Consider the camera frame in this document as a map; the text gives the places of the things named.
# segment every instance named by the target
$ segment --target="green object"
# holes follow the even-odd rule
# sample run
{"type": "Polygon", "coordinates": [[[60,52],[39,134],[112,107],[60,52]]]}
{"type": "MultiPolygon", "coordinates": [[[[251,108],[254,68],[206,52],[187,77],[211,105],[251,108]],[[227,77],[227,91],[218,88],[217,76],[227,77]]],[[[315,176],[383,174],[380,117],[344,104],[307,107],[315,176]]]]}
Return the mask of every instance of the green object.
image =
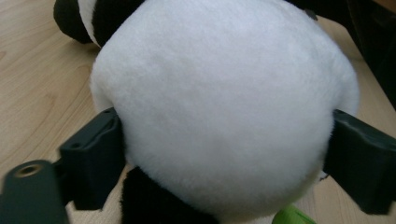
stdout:
{"type": "Polygon", "coordinates": [[[272,224],[316,224],[309,216],[293,205],[276,213],[272,224]]]}

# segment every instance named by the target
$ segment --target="panda's black ear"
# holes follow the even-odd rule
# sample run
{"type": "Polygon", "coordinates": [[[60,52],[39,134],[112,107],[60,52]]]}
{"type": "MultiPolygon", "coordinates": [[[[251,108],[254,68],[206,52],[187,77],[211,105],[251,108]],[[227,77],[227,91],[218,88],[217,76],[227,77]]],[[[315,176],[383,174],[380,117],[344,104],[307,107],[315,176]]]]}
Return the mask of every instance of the panda's black ear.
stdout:
{"type": "Polygon", "coordinates": [[[98,45],[102,47],[143,2],[144,0],[96,0],[92,26],[98,45]]]}
{"type": "Polygon", "coordinates": [[[78,0],[56,0],[53,18],[64,34],[82,44],[92,42],[79,15],[78,0]]]}

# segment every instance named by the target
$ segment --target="stuffed panda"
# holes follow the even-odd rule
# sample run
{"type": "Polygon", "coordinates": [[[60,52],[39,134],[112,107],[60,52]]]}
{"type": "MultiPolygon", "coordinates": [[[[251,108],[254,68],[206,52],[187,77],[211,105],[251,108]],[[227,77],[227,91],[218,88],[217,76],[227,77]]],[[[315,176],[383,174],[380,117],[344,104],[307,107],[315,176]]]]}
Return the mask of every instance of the stuffed panda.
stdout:
{"type": "Polygon", "coordinates": [[[359,103],[351,64],[320,27],[283,0],[126,2],[77,7],[102,47],[94,104],[117,110],[134,181],[207,216],[196,223],[249,221],[304,195],[332,112],[359,103]]]}

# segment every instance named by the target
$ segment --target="plush fur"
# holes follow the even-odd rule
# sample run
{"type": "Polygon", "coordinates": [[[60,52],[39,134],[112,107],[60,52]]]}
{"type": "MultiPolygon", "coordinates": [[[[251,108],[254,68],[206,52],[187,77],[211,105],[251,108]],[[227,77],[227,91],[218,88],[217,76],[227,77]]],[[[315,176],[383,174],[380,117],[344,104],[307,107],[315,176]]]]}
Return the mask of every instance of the plush fur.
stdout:
{"type": "Polygon", "coordinates": [[[221,221],[303,195],[332,112],[359,101],[347,58],[282,0],[147,0],[99,53],[92,94],[118,111],[129,163],[221,221]]]}

